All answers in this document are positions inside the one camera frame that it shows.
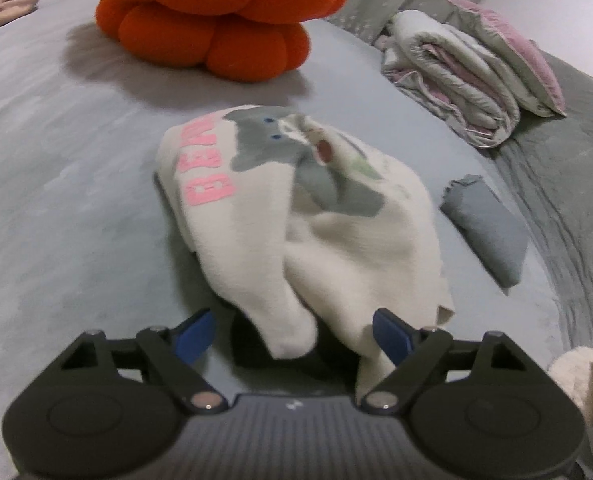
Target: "mattress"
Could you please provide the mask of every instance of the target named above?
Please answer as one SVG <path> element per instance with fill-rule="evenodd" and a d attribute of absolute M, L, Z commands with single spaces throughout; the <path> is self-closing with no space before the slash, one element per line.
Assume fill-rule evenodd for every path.
<path fill-rule="evenodd" d="M 593 78 L 545 56 L 561 83 L 568 117 L 524 114 L 494 162 L 553 277 L 566 345 L 593 347 Z"/>
<path fill-rule="evenodd" d="M 390 85 L 376 49 L 310 22 L 313 52 L 300 71 L 238 84 L 133 59 L 92 22 L 97 1 L 42 0 L 0 28 L 0 423 L 10 401 L 82 331 L 129 337 L 205 307 L 219 329 L 197 367 L 228 398 L 338 391 L 292 371 L 232 366 L 232 315 L 153 179 L 168 128 L 243 104 L 299 108 L 419 174 L 437 206 L 454 336 L 503 330 L 542 366 L 563 351 L 557 297 L 535 247 L 521 284 L 505 293 L 438 210 L 448 182 L 467 173 L 483 174 L 518 214 L 510 195 L 474 150 Z M 0 436 L 0 480 L 13 473 Z"/>

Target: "pillow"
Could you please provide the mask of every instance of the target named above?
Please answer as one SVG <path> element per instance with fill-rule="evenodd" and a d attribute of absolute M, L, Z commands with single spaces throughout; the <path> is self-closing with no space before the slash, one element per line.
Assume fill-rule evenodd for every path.
<path fill-rule="evenodd" d="M 503 288 L 521 280 L 528 230 L 499 201 L 483 177 L 465 175 L 446 188 L 441 211 Z"/>
<path fill-rule="evenodd" d="M 534 44 L 493 10 L 467 0 L 448 2 L 457 10 L 459 29 L 506 60 L 532 94 L 556 113 L 565 115 L 565 99 L 557 77 Z"/>

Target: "cartoon character graphic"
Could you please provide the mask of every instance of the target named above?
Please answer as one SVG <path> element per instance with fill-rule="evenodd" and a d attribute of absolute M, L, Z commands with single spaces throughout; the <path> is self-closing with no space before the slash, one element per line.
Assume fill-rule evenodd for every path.
<path fill-rule="evenodd" d="M 324 139 L 312 143 L 290 121 L 296 112 L 281 106 L 261 106 L 235 110 L 224 119 L 237 124 L 237 154 L 233 171 L 248 171 L 267 162 L 290 164 L 295 168 L 295 182 L 322 210 L 349 216 L 374 217 L 384 206 L 381 193 L 341 173 L 334 165 L 334 153 Z M 353 167 L 368 178 L 381 176 L 369 165 L 365 154 L 348 143 L 360 158 Z"/>

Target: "gray blanket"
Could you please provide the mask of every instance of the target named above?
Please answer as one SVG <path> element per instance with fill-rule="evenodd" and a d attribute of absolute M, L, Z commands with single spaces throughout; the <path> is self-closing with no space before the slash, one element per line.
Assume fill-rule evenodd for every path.
<path fill-rule="evenodd" d="M 568 118 L 528 112 L 493 152 L 531 223 L 561 300 L 570 346 L 593 346 L 593 78 L 546 55 Z"/>

